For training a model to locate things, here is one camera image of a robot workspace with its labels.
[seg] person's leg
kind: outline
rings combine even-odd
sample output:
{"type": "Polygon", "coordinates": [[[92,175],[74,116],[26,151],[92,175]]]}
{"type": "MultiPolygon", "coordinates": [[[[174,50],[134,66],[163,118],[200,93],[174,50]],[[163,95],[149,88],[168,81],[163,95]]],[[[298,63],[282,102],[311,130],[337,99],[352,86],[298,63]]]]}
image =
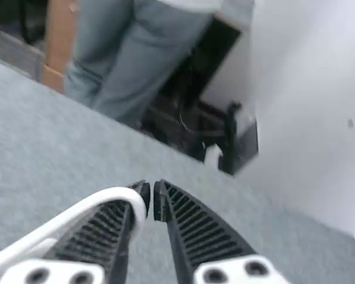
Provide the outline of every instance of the person's leg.
{"type": "Polygon", "coordinates": [[[211,17],[142,0],[93,108],[134,126],[211,17]]]}
{"type": "Polygon", "coordinates": [[[133,18],[133,0],[80,0],[78,33],[64,77],[66,96],[91,106],[133,18]]]}

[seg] white wall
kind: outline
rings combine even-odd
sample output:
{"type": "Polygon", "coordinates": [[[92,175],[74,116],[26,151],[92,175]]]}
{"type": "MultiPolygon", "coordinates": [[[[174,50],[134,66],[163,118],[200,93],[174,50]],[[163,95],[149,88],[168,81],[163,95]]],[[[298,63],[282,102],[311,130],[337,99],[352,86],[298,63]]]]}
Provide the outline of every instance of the white wall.
{"type": "Polygon", "coordinates": [[[257,1],[251,67],[260,152],[238,178],[355,235],[355,0],[257,1]]]}

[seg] white object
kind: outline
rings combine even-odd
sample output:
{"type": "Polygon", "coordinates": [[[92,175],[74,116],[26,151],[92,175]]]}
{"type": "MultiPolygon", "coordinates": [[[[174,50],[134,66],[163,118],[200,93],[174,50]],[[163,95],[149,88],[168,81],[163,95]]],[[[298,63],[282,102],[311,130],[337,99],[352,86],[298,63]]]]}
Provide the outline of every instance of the white object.
{"type": "Polygon", "coordinates": [[[256,254],[203,263],[196,269],[193,283],[289,284],[267,258],[256,254]]]}
{"type": "Polygon", "coordinates": [[[97,264],[29,259],[10,267],[0,284],[68,284],[79,283],[83,278],[89,278],[91,284],[105,283],[104,270],[97,264]]]}
{"type": "Polygon", "coordinates": [[[72,221],[80,219],[88,210],[115,200],[127,201],[131,204],[135,217],[131,232],[131,241],[134,241],[139,236],[146,219],[146,206],[142,197],[130,188],[115,187],[104,189],[81,200],[49,222],[0,251],[0,275],[8,266],[15,264],[22,254],[27,254],[29,250],[55,234],[61,228],[69,225],[72,221]]]}

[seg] black object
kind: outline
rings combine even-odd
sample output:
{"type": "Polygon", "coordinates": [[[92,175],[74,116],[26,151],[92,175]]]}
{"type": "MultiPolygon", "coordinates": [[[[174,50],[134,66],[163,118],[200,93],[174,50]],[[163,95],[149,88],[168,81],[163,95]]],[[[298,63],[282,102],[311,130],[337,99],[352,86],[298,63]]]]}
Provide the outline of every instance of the black object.
{"type": "Polygon", "coordinates": [[[154,186],[154,219],[167,223],[179,284],[192,283],[201,263],[256,253],[215,212],[165,180],[154,186]]]}
{"type": "Polygon", "coordinates": [[[235,116],[240,108],[239,103],[231,103],[224,118],[223,135],[200,135],[196,143],[188,150],[188,155],[204,161],[207,148],[218,145],[222,151],[222,156],[218,160],[218,168],[230,175],[237,173],[259,150],[256,121],[240,137],[237,136],[235,116]]]}
{"type": "MultiPolygon", "coordinates": [[[[47,0],[28,0],[28,2],[37,6],[42,5],[45,9],[47,7],[47,0]]],[[[27,44],[32,44],[45,34],[46,19],[39,27],[33,28],[33,30],[28,28],[26,0],[18,0],[18,15],[20,18],[21,36],[27,44]]]]}
{"type": "MultiPolygon", "coordinates": [[[[150,205],[150,185],[141,181],[129,186],[150,205]]],[[[128,245],[133,226],[131,205],[112,201],[98,206],[69,230],[44,256],[45,259],[96,263],[110,284],[126,281],[128,245]]]]}
{"type": "Polygon", "coordinates": [[[183,97],[184,108],[191,108],[225,59],[241,31],[213,17],[192,54],[169,78],[160,93],[183,97]]]}

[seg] cable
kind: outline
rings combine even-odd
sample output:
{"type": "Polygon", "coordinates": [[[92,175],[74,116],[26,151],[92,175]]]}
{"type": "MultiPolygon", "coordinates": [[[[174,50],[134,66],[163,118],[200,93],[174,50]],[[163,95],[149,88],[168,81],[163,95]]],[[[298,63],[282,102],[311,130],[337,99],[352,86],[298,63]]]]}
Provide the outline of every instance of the cable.
{"type": "Polygon", "coordinates": [[[54,234],[71,221],[79,218],[86,211],[109,201],[122,200],[130,203],[135,216],[135,223],[131,232],[131,241],[134,241],[141,233],[146,219],[146,205],[142,197],[133,189],[114,187],[94,193],[80,202],[72,205],[50,221],[39,226],[23,238],[0,251],[0,272],[3,268],[15,262],[16,258],[32,249],[45,238],[54,234]]]}
{"type": "Polygon", "coordinates": [[[196,134],[196,135],[204,135],[204,136],[210,136],[210,137],[220,137],[220,136],[225,135],[225,133],[221,130],[208,130],[208,131],[197,130],[196,131],[196,130],[190,129],[183,121],[182,111],[179,111],[179,122],[186,131],[196,134]]]}

